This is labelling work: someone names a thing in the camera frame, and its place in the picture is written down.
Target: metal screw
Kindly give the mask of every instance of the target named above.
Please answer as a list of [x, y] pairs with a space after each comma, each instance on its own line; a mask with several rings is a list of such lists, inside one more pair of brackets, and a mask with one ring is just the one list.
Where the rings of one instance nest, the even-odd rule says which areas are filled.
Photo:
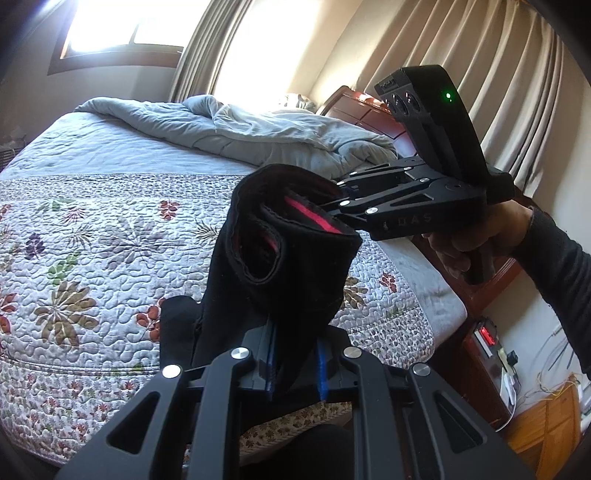
[[348, 346], [343, 350], [343, 355], [347, 358], [359, 358], [361, 356], [361, 350], [356, 346]]
[[179, 376], [181, 373], [181, 368], [178, 365], [167, 365], [162, 369], [162, 376], [164, 378], [174, 378]]
[[414, 364], [413, 373], [419, 377], [426, 377], [431, 373], [431, 368], [427, 364]]
[[232, 358], [235, 358], [236, 360], [242, 360], [243, 358], [246, 358], [250, 354], [251, 354], [250, 350], [248, 348], [244, 348], [243, 346], [239, 346], [238, 348], [235, 348], [230, 353]]

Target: window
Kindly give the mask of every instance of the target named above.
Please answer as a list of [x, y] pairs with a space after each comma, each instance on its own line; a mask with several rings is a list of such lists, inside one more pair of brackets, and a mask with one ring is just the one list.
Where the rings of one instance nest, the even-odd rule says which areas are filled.
[[48, 74], [86, 67], [176, 67], [209, 0], [70, 0]]

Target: curtain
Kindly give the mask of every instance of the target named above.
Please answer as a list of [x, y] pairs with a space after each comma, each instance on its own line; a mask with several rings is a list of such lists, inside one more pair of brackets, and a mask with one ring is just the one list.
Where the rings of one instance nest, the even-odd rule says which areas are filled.
[[[358, 14], [367, 18], [369, 7], [362, 5]], [[337, 45], [313, 93], [325, 92], [337, 71], [348, 75], [339, 85], [348, 80], [351, 88], [375, 95], [373, 85], [402, 66], [441, 64], [470, 113], [486, 159], [532, 195], [561, 84], [564, 47], [556, 33], [516, 0], [401, 0], [391, 10], [387, 25], [365, 30], [371, 51], [351, 51], [363, 48], [351, 41], [363, 19], [350, 22], [341, 51]], [[345, 50], [355, 56], [354, 71]]]
[[212, 0], [207, 6], [173, 78], [169, 101], [213, 93], [230, 43], [252, 0]]

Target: black sleeve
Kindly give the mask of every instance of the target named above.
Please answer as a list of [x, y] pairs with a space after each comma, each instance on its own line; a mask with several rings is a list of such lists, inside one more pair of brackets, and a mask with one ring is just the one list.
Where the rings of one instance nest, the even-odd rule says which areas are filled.
[[530, 228], [512, 256], [554, 309], [583, 373], [591, 373], [591, 257], [533, 209]]

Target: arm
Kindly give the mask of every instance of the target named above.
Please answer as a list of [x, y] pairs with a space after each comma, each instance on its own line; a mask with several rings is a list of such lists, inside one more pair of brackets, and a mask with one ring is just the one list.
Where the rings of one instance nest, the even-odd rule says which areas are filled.
[[542, 298], [556, 312], [583, 373], [591, 372], [591, 257], [540, 210], [513, 250]]
[[591, 373], [591, 257], [540, 210], [517, 202], [490, 208], [484, 223], [453, 235], [434, 233], [431, 247], [452, 275], [470, 267], [463, 252], [486, 241], [511, 255], [556, 312], [584, 373]]

